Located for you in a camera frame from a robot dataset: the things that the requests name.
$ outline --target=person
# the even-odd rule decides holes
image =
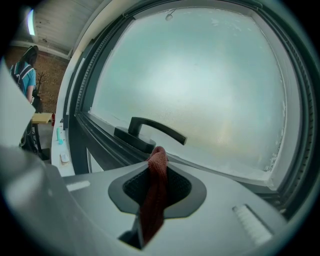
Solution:
[[[23,86],[21,90],[30,103],[32,103],[32,94],[36,88],[36,71],[34,65],[37,61],[38,51],[39,49],[36,45],[29,47],[21,59],[10,68],[10,73],[14,75],[22,74],[24,70],[28,70],[22,77]]]

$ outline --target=window frame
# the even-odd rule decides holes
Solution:
[[[295,195],[301,190],[306,176],[310,174],[309,166],[315,146],[315,132],[317,128],[315,118],[317,111],[314,104],[315,94],[312,84],[313,81],[319,80],[319,77],[316,75],[312,77],[307,72],[314,65],[311,61],[312,56],[310,56],[310,53],[295,30],[273,10],[251,0],[150,0],[138,3],[108,25],[90,46],[86,59],[78,71],[78,75],[71,78],[69,84],[69,87],[72,84],[74,86],[69,100],[69,115],[66,115],[66,119],[68,120],[70,155],[75,174],[89,172],[87,169],[87,149],[105,171],[143,162],[148,158],[148,154],[133,148],[115,137],[112,125],[98,119],[88,113],[88,111],[90,111],[94,100],[100,72],[107,62],[107,58],[110,56],[113,47],[126,28],[130,26],[131,22],[152,13],[181,7],[213,7],[236,11],[251,16],[257,23],[259,22],[260,28],[263,28],[263,32],[267,33],[266,36],[268,36],[267,39],[272,49],[277,49],[274,45],[278,44],[279,46],[280,44],[281,50],[283,50],[282,53],[287,54],[287,56],[282,56],[283,58],[280,61],[284,61],[285,64],[292,64],[291,76],[289,75],[287,78],[283,77],[283,79],[285,85],[296,83],[299,98],[298,102],[296,101],[297,98],[294,98],[292,102],[295,107],[286,107],[286,116],[288,116],[288,109],[289,111],[291,109],[296,110],[300,106],[301,109],[298,112],[298,120],[295,120],[293,124],[289,120],[286,120],[285,129],[295,128],[297,141],[294,145],[290,143],[289,145],[284,145],[286,142],[286,137],[284,136],[280,150],[283,152],[290,151],[291,155],[289,154],[286,158],[282,157],[284,163],[281,163],[281,157],[277,158],[278,160],[274,164],[274,168],[278,167],[280,171],[272,173],[273,184],[252,183],[248,180],[207,169],[173,155],[168,156],[169,160],[237,180],[279,210],[287,209],[296,198]],[[287,140],[292,142],[292,136],[287,137]]]

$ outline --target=blue shirt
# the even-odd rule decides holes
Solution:
[[[14,74],[17,74],[17,73],[18,73],[18,71],[17,71],[18,66],[19,66],[19,65],[16,65],[15,70],[14,70]],[[28,66],[28,63],[25,62],[23,68],[25,68],[25,67],[27,67],[27,66]],[[23,93],[24,93],[25,96],[27,96],[27,89],[28,89],[28,87],[29,87],[29,86],[32,86],[32,87],[33,87],[33,86],[36,86],[36,71],[35,71],[35,69],[34,69],[34,68],[31,69],[30,72],[27,73],[26,76],[25,76],[22,80],[23,80],[23,85],[24,85]]]

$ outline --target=frosted window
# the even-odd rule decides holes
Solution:
[[[262,179],[283,135],[285,96],[276,57],[248,16],[181,8],[135,21],[99,79],[92,113],[113,126],[131,117],[188,137],[185,146],[142,127],[170,154],[241,177]]]

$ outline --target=red cloth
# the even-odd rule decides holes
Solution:
[[[164,209],[167,206],[167,154],[157,146],[148,161],[150,187],[140,208],[140,222],[146,245],[164,223]]]

